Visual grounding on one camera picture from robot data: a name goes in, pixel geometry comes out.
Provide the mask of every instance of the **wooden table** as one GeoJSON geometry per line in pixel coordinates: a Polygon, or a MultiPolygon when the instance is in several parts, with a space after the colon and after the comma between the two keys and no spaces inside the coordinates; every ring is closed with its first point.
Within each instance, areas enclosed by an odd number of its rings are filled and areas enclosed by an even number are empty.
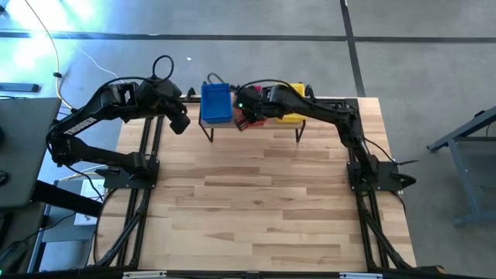
{"type": "MultiPolygon", "coordinates": [[[[389,150],[378,99],[359,98],[359,104],[366,137],[389,150]]],[[[335,126],[308,119],[300,143],[291,129],[219,129],[210,143],[198,125],[198,104],[188,111],[184,134],[164,123],[140,269],[366,270],[348,153],[335,126]]],[[[139,149],[143,123],[122,125],[119,152],[139,149]]],[[[100,257],[122,230],[128,197],[128,190],[118,190],[105,206],[100,257]]],[[[415,265],[400,201],[388,192],[377,199],[384,233],[415,265]]],[[[371,242],[379,263],[374,237],[371,242]]]]}

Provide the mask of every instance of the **desk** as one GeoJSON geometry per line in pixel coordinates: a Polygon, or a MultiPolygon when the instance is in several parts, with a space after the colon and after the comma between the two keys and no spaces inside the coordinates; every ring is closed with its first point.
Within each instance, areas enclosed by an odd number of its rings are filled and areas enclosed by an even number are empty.
{"type": "MultiPolygon", "coordinates": [[[[388,150],[378,99],[359,104],[366,137],[388,150]]],[[[300,143],[293,130],[272,129],[220,129],[210,143],[195,125],[198,109],[188,105],[191,125],[183,135],[164,123],[140,269],[366,270],[348,153],[333,125],[307,119],[300,143]]],[[[143,122],[123,124],[119,152],[139,149],[143,122]]],[[[128,197],[118,190],[105,206],[99,257],[122,230],[128,197]]],[[[384,233],[415,265],[401,203],[388,192],[377,199],[384,233]]],[[[379,262],[374,237],[371,242],[379,262]]]]}

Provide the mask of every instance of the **blue plastic bin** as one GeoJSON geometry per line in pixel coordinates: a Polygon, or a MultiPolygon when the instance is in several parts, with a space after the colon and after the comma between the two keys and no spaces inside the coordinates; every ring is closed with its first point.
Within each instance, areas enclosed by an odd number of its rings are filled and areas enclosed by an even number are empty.
{"type": "Polygon", "coordinates": [[[201,119],[207,123],[231,122],[233,104],[229,84],[202,85],[201,99],[201,119]]]}

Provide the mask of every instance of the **yellow box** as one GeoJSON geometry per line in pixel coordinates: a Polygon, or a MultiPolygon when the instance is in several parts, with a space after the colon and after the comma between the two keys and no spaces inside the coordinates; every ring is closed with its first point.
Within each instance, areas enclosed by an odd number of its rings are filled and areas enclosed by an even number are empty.
{"type": "MultiPolygon", "coordinates": [[[[303,84],[291,84],[291,86],[298,92],[302,97],[305,97],[305,86],[303,84]]],[[[291,113],[285,115],[282,119],[277,119],[277,123],[285,123],[285,124],[298,124],[303,119],[306,119],[306,116],[299,115],[298,113],[291,113]]]]}

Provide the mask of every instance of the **gray floor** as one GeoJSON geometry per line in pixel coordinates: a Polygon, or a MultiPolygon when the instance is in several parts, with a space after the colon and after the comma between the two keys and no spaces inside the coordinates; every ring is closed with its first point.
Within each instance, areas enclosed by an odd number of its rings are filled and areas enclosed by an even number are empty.
{"type": "MultiPolygon", "coordinates": [[[[0,16],[4,29],[39,29],[23,2],[11,1],[0,16]]],[[[102,33],[330,35],[343,36],[339,0],[31,0],[52,30],[102,33]]],[[[496,36],[492,0],[348,0],[357,36],[496,36]]],[[[54,96],[54,56],[42,39],[0,39],[0,77],[35,81],[43,90],[30,96],[54,96]]],[[[74,46],[118,75],[150,75],[151,62],[170,54],[172,77],[183,91],[197,90],[214,71],[232,83],[282,78],[310,83],[317,95],[356,96],[346,42],[256,41],[109,41],[57,40],[62,92],[76,107],[112,78],[74,46]]],[[[467,203],[447,150],[425,146],[494,105],[494,44],[356,45],[365,93],[381,100],[392,153],[399,160],[419,159],[402,168],[418,178],[405,191],[407,218],[418,265],[442,265],[453,274],[494,277],[496,223],[454,227],[451,219],[466,213],[467,203]]],[[[120,121],[100,123],[81,137],[113,149],[120,121]]],[[[83,169],[87,164],[77,165],[83,169]]],[[[40,178],[71,174],[45,159],[40,178]]],[[[58,243],[47,248],[42,268],[84,264],[82,245],[58,243]],[[80,254],[63,263],[60,251],[80,254]]]]}

